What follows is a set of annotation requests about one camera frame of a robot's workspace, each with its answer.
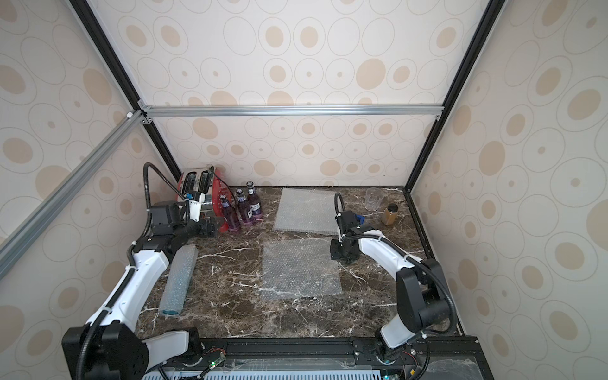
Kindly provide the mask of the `horizontal aluminium frame bar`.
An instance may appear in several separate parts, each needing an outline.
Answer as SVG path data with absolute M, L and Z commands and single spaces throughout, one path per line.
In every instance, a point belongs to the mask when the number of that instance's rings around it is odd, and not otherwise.
M 440 116 L 441 104 L 298 104 L 242 106 L 151 106 L 138 112 L 145 117 L 359 117 Z

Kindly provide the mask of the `brown spice jar black lid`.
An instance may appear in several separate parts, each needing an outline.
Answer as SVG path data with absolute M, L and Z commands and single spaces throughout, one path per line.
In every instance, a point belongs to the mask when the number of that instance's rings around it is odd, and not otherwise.
M 383 212 L 382 223 L 384 226 L 392 226 L 398 217 L 399 207 L 395 203 L 389 204 Z

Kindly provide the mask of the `diagonal aluminium frame bar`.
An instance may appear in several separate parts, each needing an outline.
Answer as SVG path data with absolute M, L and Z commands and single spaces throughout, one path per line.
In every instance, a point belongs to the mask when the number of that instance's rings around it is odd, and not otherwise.
M 143 111 L 130 112 L 95 147 L 91 153 L 64 179 L 64 181 L 44 200 L 1 246 L 1 277 L 5 277 L 32 244 L 48 228 L 57 215 L 77 195 L 83 186 L 93 177 L 106 162 L 114 150 L 131 133 L 131 130 L 142 123 Z

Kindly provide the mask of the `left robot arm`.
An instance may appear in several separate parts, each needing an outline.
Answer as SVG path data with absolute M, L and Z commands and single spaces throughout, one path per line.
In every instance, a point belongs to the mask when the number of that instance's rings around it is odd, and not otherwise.
M 99 309 L 61 345 L 73 379 L 141 379 L 173 358 L 200 358 L 203 346 L 192 328 L 140 339 L 139 314 L 161 274 L 192 238 L 216 238 L 223 220 L 195 217 L 183 202 L 150 206 L 142 235 L 127 251 L 128 266 Z

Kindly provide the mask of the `black right frame post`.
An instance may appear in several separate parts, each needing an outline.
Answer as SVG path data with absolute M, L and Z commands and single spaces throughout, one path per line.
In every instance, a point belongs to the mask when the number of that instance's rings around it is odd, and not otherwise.
M 432 125 L 429 135 L 427 136 L 422 150 L 417 157 L 415 165 L 413 166 L 413 171 L 405 184 L 404 193 L 412 193 L 416 182 L 421 176 L 421 173 L 435 147 L 435 144 L 443 131 L 445 124 L 447 123 L 449 116 L 452 114 L 454 106 L 462 93 L 468 77 L 470 76 L 479 56 L 481 55 L 481 51 L 489 38 L 490 33 L 492 32 L 492 28 L 497 22 L 497 19 L 500 17 L 500 13 L 502 12 L 505 3 L 505 0 L 491 0 L 488 2 L 485 11 L 482 14 L 481 20 L 475 29 L 472 40 L 465 51 L 465 55 L 459 69 L 456 71 L 454 79 L 451 82 L 451 86 L 443 101 L 443 112 Z

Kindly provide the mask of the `red and chrome toaster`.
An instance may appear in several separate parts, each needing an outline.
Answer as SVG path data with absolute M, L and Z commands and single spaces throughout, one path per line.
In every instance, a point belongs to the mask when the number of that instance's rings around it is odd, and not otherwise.
M 223 173 L 220 168 L 209 166 L 207 168 L 187 169 L 178 182 L 178 189 L 184 195 L 189 191 L 198 191 L 205 195 L 201 218 L 216 216 L 223 217 L 223 207 L 219 196 L 226 195 L 232 200 L 229 188 L 221 182 Z M 228 225 L 223 217 L 223 226 L 220 233 L 226 233 Z

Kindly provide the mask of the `stack of bubble wrap sheets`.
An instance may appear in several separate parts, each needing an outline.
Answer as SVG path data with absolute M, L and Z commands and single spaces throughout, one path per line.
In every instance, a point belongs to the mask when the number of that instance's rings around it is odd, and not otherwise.
M 283 188 L 273 229 L 336 236 L 336 214 L 333 192 Z

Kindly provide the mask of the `clear drinking glass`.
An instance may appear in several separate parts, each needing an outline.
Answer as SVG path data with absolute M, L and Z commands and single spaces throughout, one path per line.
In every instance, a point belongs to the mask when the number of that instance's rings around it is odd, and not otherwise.
M 376 212 L 380 209 L 384 198 L 385 194 L 381 188 L 369 188 L 366 190 L 364 207 L 369 212 Z

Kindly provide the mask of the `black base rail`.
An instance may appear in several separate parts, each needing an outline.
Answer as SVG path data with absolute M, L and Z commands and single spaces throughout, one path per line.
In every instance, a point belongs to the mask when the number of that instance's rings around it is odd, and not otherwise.
M 196 329 L 139 339 L 131 331 L 96 339 L 85 363 L 87 379 L 141 379 L 164 367 L 194 371 L 195 379 L 491 379 L 476 337 L 413 337 L 389 348 L 381 337 L 201 338 Z

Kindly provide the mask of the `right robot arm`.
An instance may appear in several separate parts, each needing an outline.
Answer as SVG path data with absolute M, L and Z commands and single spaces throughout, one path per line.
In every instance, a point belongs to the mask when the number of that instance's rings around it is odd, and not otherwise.
M 338 234 L 330 243 L 331 259 L 347 265 L 365 255 L 395 280 L 397 315 L 380 329 L 385 348 L 454 332 L 455 302 L 438 261 L 407 253 L 381 231 L 362 224 L 353 212 L 337 212 L 335 220 Z

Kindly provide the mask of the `black frame post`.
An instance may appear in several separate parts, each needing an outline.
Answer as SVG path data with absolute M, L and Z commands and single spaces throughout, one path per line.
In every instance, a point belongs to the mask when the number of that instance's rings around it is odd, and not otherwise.
M 152 118 L 149 117 L 143 110 L 140 102 L 141 97 L 139 96 L 138 91 L 136 90 L 115 49 L 112 47 L 110 40 L 107 38 L 101 24 L 94 15 L 93 8 L 87 1 L 70 0 L 68 3 L 74 10 L 77 19 L 79 19 L 81 22 L 84 30 L 93 42 L 94 47 L 97 49 L 105 65 L 107 68 L 109 68 L 112 77 L 123 95 L 126 97 L 128 104 L 130 104 L 132 109 L 141 111 L 144 115 L 144 122 L 142 122 L 142 125 L 157 152 L 160 154 L 161 159 L 164 161 L 167 169 L 177 181 L 181 177 L 182 172 L 173 155 L 169 151 L 169 147 L 164 141 L 155 122 L 153 122 Z
M 421 173 L 435 147 L 435 144 L 443 131 L 445 124 L 447 123 L 449 116 L 452 114 L 454 106 L 462 93 L 468 77 L 470 76 L 479 56 L 481 55 L 481 51 L 489 38 L 490 33 L 492 32 L 492 28 L 497 22 L 497 19 L 500 17 L 500 13 L 502 12 L 505 3 L 505 0 L 491 0 L 488 2 L 485 11 L 482 14 L 481 20 L 475 29 L 472 40 L 465 51 L 465 55 L 459 69 L 456 71 L 454 79 L 451 82 L 451 86 L 443 101 L 443 112 L 432 125 L 429 135 L 427 136 L 422 150 L 417 157 L 415 165 L 413 166 L 413 171 L 405 184 L 404 193 L 412 193 L 416 182 L 421 176 Z

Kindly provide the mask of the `black left frame post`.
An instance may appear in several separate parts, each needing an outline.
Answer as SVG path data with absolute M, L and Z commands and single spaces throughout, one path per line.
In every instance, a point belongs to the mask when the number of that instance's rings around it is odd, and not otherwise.
M 112 47 L 110 40 L 107 38 L 101 24 L 94 15 L 93 8 L 87 1 L 70 0 L 68 3 L 74 10 L 77 19 L 79 19 L 81 22 L 84 30 L 93 42 L 94 47 L 97 49 L 105 65 L 107 68 L 109 68 L 112 77 L 123 95 L 126 97 L 128 104 L 130 104 L 132 109 L 141 111 L 144 115 L 144 122 L 142 122 L 142 125 L 157 152 L 160 154 L 161 159 L 164 161 L 167 169 L 177 181 L 181 177 L 182 172 L 173 155 L 169 151 L 169 147 L 164 141 L 155 122 L 153 122 L 152 118 L 149 117 L 143 110 L 140 102 L 141 97 L 139 96 L 138 91 L 136 90 L 115 49 Z

